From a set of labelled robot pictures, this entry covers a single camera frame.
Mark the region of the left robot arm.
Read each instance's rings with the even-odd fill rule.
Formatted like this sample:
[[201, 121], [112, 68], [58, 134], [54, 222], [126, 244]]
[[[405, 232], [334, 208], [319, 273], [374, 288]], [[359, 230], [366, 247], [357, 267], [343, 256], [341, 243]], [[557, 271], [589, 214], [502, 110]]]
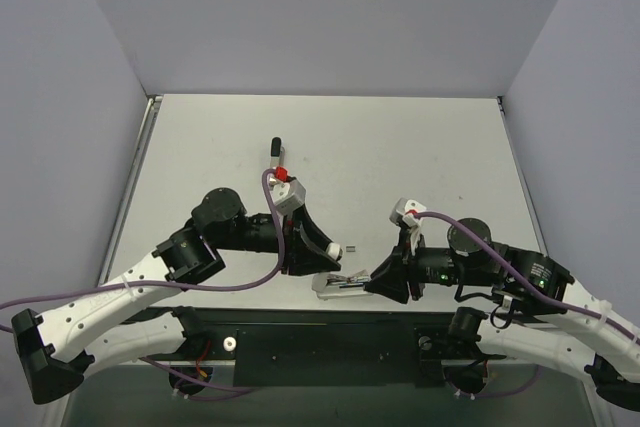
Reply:
[[188, 290], [211, 291], [221, 272], [221, 251], [274, 253], [276, 265], [262, 278], [224, 287], [257, 288], [277, 274], [306, 276], [340, 270], [342, 249], [311, 219], [304, 196], [285, 182], [266, 190], [266, 214], [247, 215], [230, 188], [205, 195], [185, 225], [120, 277], [64, 306], [11, 319], [16, 352], [32, 399], [43, 405], [79, 387], [86, 376], [121, 362], [177, 352], [192, 359], [206, 344], [204, 331], [183, 314], [169, 312], [139, 325], [127, 321], [153, 304]]

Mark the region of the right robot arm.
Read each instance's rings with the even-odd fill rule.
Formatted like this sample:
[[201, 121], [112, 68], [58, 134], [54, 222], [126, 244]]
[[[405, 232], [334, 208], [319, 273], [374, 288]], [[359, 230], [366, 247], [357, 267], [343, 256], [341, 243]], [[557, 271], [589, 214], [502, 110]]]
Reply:
[[638, 411], [639, 328], [568, 269], [540, 252], [493, 242], [476, 218], [411, 209], [392, 221], [398, 243], [365, 291], [406, 304], [434, 284], [454, 288], [458, 303], [488, 300], [504, 319], [460, 307], [446, 333], [453, 353], [478, 350], [554, 367], [594, 386], [605, 401]]

